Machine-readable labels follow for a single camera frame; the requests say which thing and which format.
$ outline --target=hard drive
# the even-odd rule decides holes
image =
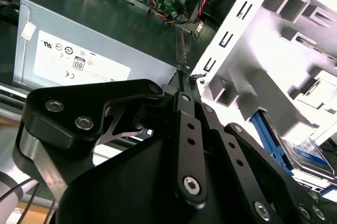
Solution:
[[[309,138],[299,145],[283,140],[277,134],[273,124],[266,112],[260,112],[262,119],[266,122],[284,151],[283,159],[287,159],[290,170],[300,170],[311,176],[326,179],[329,183],[337,185],[336,170],[324,157],[319,147]]]

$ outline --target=blue label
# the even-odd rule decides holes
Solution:
[[[321,165],[328,166],[328,163],[327,163],[324,159],[322,159],[322,158],[319,158],[319,157],[317,157],[317,156],[314,156],[314,155],[312,155],[312,154],[309,154],[309,153],[304,152],[304,151],[302,151],[302,150],[300,150],[300,149],[297,149],[297,148],[293,148],[293,149],[294,149],[294,151],[295,151],[298,155],[301,155],[301,156],[303,156],[303,157],[305,157],[305,158],[307,158],[307,159],[310,159],[310,160],[312,160],[312,161],[314,161],[314,162],[317,162],[317,163],[319,163],[319,164],[321,164]]]

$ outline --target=white label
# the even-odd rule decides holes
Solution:
[[[34,32],[35,32],[36,26],[30,22],[27,22],[25,27],[23,28],[23,31],[21,33],[21,36],[30,41]]]
[[[131,69],[39,31],[34,74],[68,86],[127,80]]]

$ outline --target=power supply unit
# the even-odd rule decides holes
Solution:
[[[29,90],[140,78],[168,84],[213,36],[205,28],[196,39],[123,0],[22,0],[14,83]]]

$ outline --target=bolt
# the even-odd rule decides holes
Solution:
[[[48,100],[45,107],[51,112],[61,112],[64,109],[62,102],[54,99]]]
[[[303,213],[303,215],[308,219],[311,220],[311,215],[310,213],[302,206],[299,206],[299,209],[301,211],[301,213]]]
[[[186,101],[190,101],[191,99],[187,96],[187,95],[182,95],[183,99],[186,100]]]
[[[325,216],[322,213],[322,211],[317,206],[312,206],[312,209],[314,210],[315,214],[322,220],[325,220]]]
[[[260,203],[260,202],[255,202],[254,203],[254,207],[255,207],[255,211],[257,212],[257,214],[265,221],[269,221],[270,220],[270,215],[268,210],[266,209],[266,207]]]
[[[212,113],[213,109],[209,105],[205,105],[205,108],[208,112]]]
[[[192,177],[184,178],[184,186],[186,190],[192,195],[198,195],[200,192],[199,183]]]
[[[79,116],[75,120],[75,125],[77,128],[82,129],[82,130],[90,130],[93,128],[94,123],[93,121],[86,116]]]
[[[239,126],[235,125],[234,129],[236,130],[236,132],[242,133],[242,129]]]
[[[154,91],[155,93],[159,93],[158,88],[155,85],[150,85],[150,89]]]

